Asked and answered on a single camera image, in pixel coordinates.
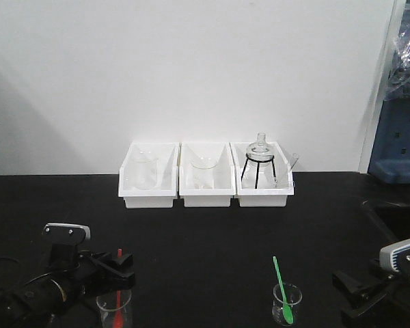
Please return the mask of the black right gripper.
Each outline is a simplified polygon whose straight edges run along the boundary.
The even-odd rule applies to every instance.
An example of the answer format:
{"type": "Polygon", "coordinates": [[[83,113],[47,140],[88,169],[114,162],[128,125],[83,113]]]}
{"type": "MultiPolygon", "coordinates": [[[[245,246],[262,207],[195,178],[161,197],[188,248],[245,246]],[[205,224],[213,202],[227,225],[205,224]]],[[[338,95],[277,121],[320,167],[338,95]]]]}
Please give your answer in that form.
{"type": "Polygon", "coordinates": [[[363,284],[343,271],[332,273],[332,284],[349,301],[367,300],[373,307],[346,307],[340,311],[345,327],[406,327],[410,317],[410,261],[399,260],[399,270],[381,267],[381,261],[372,259],[370,273],[378,281],[363,284]]]}

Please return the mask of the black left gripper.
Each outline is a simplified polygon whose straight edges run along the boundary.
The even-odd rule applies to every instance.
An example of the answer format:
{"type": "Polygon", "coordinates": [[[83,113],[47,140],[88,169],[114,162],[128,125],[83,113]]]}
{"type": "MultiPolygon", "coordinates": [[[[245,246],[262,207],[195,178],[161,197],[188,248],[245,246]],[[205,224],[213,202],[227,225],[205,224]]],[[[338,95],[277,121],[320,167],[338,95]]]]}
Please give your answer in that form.
{"type": "Polygon", "coordinates": [[[54,244],[47,269],[51,271],[48,281],[58,289],[61,301],[130,290],[135,286],[132,254],[115,257],[109,252],[54,244]]]}

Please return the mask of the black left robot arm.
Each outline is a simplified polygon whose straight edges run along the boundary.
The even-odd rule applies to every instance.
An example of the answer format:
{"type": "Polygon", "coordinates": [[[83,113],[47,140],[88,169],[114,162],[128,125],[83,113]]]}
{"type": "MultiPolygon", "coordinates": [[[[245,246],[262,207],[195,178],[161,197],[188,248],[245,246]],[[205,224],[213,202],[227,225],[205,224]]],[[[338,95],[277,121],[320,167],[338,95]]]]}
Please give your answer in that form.
{"type": "Polygon", "coordinates": [[[52,315],[62,315],[85,299],[136,282],[132,253],[78,250],[76,245],[52,245],[47,272],[13,290],[0,288],[0,327],[47,327],[52,315]]]}

